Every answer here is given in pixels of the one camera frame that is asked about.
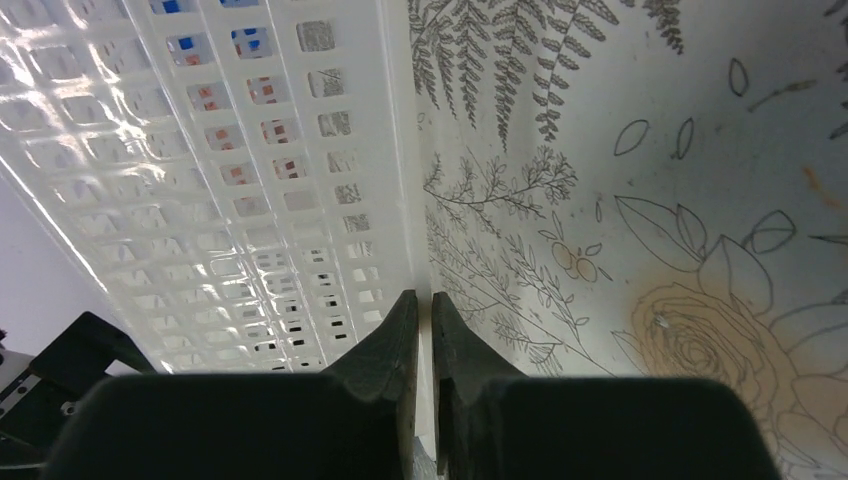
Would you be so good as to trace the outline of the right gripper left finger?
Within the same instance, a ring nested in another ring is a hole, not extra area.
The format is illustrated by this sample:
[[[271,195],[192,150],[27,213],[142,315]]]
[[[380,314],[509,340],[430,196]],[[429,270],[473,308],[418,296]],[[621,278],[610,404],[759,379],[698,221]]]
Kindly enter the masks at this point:
[[[45,479],[407,479],[418,300],[316,373],[104,381],[61,432]]]

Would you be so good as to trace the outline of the blue divided plastic tray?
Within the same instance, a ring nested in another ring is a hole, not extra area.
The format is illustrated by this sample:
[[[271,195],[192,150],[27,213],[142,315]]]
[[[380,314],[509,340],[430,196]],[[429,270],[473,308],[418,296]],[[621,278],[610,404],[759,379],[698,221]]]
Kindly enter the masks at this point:
[[[175,34],[167,36],[166,47],[177,66],[211,63],[229,43],[241,60],[273,55],[267,27],[230,28],[226,18],[235,10],[264,7],[266,1],[150,1],[154,15],[179,22]]]

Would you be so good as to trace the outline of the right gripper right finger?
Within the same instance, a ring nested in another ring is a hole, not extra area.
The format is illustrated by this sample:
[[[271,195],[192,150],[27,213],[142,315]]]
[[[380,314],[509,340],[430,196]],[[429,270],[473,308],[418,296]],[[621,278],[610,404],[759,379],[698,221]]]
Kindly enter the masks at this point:
[[[432,300],[448,479],[776,479],[741,400],[702,379],[531,377]]]

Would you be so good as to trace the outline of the pink plastic basket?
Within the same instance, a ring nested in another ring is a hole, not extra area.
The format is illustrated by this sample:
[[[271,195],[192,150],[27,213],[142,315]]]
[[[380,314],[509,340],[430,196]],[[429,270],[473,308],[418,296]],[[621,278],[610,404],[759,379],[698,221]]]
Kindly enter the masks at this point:
[[[261,76],[245,81],[249,96],[256,105],[277,104],[287,100],[287,86],[281,76]],[[221,82],[195,84],[187,87],[187,95],[197,111],[230,109],[232,103],[225,85]],[[269,144],[287,144],[296,139],[297,125],[292,120],[275,119],[261,123],[262,134]],[[209,127],[204,132],[208,146],[213,151],[229,151],[246,145],[241,128],[235,124]],[[279,180],[304,178],[306,169],[300,155],[274,158],[270,161]],[[259,175],[252,160],[238,161],[219,168],[222,180],[228,186],[252,185]],[[233,201],[241,216],[261,215],[268,212],[267,201],[262,196],[247,196]]]

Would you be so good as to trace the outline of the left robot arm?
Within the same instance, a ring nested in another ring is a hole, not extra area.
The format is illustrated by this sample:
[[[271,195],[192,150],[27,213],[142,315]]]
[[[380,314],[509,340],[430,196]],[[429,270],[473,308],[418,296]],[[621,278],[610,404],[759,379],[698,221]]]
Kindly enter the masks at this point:
[[[122,330],[82,313],[35,356],[1,349],[1,477],[36,479],[77,403],[113,363],[155,368]]]

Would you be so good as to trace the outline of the white plastic basket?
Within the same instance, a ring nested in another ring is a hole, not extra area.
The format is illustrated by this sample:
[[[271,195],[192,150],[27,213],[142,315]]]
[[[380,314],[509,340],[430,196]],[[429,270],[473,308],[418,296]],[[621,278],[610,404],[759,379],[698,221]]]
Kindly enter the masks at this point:
[[[179,22],[150,1],[1,5],[1,175],[168,373],[321,370],[374,331],[425,271],[409,21],[402,1],[266,1],[230,28],[267,27],[273,55],[177,66]],[[256,105],[245,81],[281,76]],[[232,107],[197,111],[221,82]],[[269,144],[263,121],[292,120]],[[246,145],[213,151],[235,124]],[[304,178],[270,161],[300,155]],[[219,168],[252,160],[259,182]],[[233,201],[262,196],[265,214]]]

